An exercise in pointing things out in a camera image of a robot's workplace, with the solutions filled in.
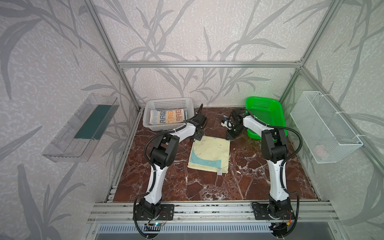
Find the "green plastic basket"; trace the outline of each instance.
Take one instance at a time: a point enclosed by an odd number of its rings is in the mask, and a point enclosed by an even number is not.
[[[280,102],[271,98],[249,97],[245,102],[245,107],[252,114],[263,122],[273,125],[286,127],[283,107]],[[248,136],[253,139],[261,139],[261,137],[248,129]]]

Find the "white plastic basket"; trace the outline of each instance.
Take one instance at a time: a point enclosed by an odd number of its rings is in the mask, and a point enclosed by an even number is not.
[[[158,111],[166,111],[166,110],[175,110],[184,108],[187,110],[187,119],[191,118],[195,115],[194,106],[192,102],[192,98],[166,98],[166,99],[157,99],[150,100],[147,102],[147,105],[144,109],[143,116],[143,126],[149,128],[152,131],[159,130],[171,130],[182,126],[184,123],[173,123],[173,124],[159,124],[159,125],[151,125],[151,110],[155,109]]]
[[[338,162],[362,146],[340,112],[319,91],[303,92],[291,116],[317,163]]]

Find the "transparent plastic bin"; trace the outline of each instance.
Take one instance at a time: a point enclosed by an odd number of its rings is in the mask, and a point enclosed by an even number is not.
[[[82,128],[84,123],[99,105],[110,105],[111,107],[102,107],[104,109],[101,110],[102,114],[98,121],[90,120],[89,123],[93,126],[84,130]],[[118,107],[117,97],[97,96],[91,93],[59,134],[44,149],[43,156],[53,162],[87,162]]]
[[[187,110],[187,119],[195,115],[192,98],[166,98],[166,99],[150,100],[147,102],[144,109],[143,126],[149,128],[152,131],[172,130],[172,129],[181,127],[182,125],[184,125],[184,123],[159,124],[159,125],[150,124],[152,109],[155,109],[158,111],[166,111],[166,110],[176,110],[180,108]]]
[[[319,91],[303,92],[291,116],[317,163],[338,162],[363,145]]]

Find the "yellow towel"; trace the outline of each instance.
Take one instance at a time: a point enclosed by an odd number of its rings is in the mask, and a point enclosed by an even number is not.
[[[229,140],[203,136],[192,145],[188,167],[210,172],[221,168],[223,173],[228,173],[229,145]]]

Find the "gray surface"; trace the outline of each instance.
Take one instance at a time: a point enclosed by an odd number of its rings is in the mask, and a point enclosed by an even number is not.
[[[126,240],[138,239],[143,240],[139,234],[98,234],[96,240]],[[232,239],[260,239],[260,240],[273,240],[276,237],[270,233],[170,233],[160,234],[156,240],[232,240]],[[286,240],[333,240],[333,235],[328,226],[328,223],[300,223],[298,222],[294,231],[285,237]]]

